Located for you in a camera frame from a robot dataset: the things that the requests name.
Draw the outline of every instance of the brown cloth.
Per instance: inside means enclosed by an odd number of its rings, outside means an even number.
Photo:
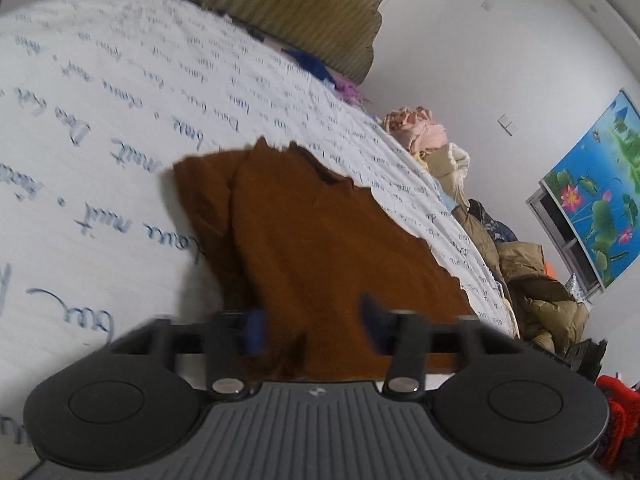
[[[360,323],[363,292],[433,322],[473,315],[425,240],[396,225],[370,189],[294,143],[281,152],[261,139],[249,151],[187,158],[174,171],[225,307],[267,311],[268,353],[244,360],[253,380],[384,377],[389,358],[374,354]]]

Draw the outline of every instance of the beige jacket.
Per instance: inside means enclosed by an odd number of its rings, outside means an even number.
[[[469,154],[450,142],[422,160],[429,173],[440,181],[442,189],[460,205],[469,207],[464,181],[469,170]]]
[[[470,215],[464,206],[458,206],[451,212],[451,214],[453,215],[453,218],[462,225],[462,228],[469,236],[469,239],[478,249],[478,252],[482,256],[486,266],[489,267],[489,270],[494,276],[495,281],[500,283],[504,293],[504,298],[502,298],[504,301],[504,307],[507,309],[509,316],[511,317],[514,333],[516,334],[516,337],[519,338],[520,330],[518,328],[515,313],[511,307],[509,288],[507,287],[507,283],[504,281],[502,271],[500,270],[500,256],[498,256],[498,249],[495,247],[494,240],[489,236],[489,233],[480,221],[475,216]]]
[[[497,249],[522,337],[557,354],[580,342],[589,311],[545,274],[542,247],[508,242]]]

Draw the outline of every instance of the bed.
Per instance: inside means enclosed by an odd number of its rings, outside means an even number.
[[[30,390],[149,317],[220,293],[175,195],[186,155],[295,140],[430,244],[478,316],[500,288],[431,176],[375,120],[185,0],[52,0],[0,19],[0,478],[35,463]]]

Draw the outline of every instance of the gray ribbed surface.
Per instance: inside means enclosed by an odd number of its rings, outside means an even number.
[[[602,480],[606,476],[587,462],[554,472],[510,472],[478,462],[444,440],[420,406],[385,399],[373,383],[265,383],[250,400],[214,407],[185,446],[151,465],[94,473],[44,463],[25,478]]]

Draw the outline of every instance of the circular pad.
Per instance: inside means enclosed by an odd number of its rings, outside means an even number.
[[[491,390],[489,405],[513,422],[544,422],[562,410],[562,397],[546,384],[510,381]]]
[[[586,457],[609,408],[584,377],[542,356],[479,356],[435,393],[444,434],[485,462],[551,468]]]
[[[85,422],[114,424],[134,416],[144,403],[144,394],[132,384],[104,381],[76,391],[69,400],[69,409]]]
[[[24,423],[43,458],[117,470],[174,448],[199,413],[196,391],[149,357],[94,354],[40,383],[27,398]]]

